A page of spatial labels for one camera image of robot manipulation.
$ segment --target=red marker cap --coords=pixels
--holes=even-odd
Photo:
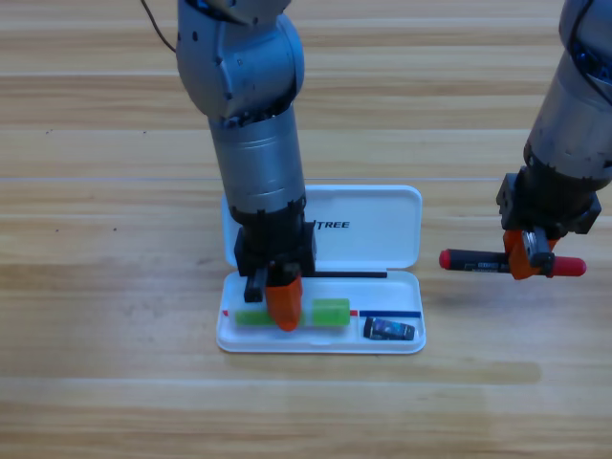
[[[449,250],[440,252],[440,268],[444,270],[450,269],[450,251]]]
[[[552,276],[580,277],[586,273],[586,263],[581,258],[557,256]]]

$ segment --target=wood grain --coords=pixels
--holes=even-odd
[[[150,0],[169,37],[174,0]],[[428,344],[221,352],[222,184],[137,0],[0,2],[0,458],[612,456],[612,195],[581,279],[446,273],[500,250],[494,197],[561,54],[561,0],[294,1],[309,183],[425,200]]]

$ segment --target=green block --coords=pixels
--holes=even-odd
[[[236,325],[264,327],[275,325],[267,311],[236,311]]]
[[[313,300],[315,327],[346,327],[351,322],[351,303],[348,298]]]

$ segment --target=blue stripe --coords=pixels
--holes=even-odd
[[[421,318],[418,311],[360,311],[360,317],[406,317]]]

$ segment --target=wooden table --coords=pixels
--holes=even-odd
[[[151,0],[169,37],[175,2]],[[425,199],[412,357],[215,344],[206,119],[138,0],[0,2],[2,459],[610,458],[612,194],[581,279],[446,273],[499,250],[495,194],[562,49],[561,0],[302,0],[311,183]]]

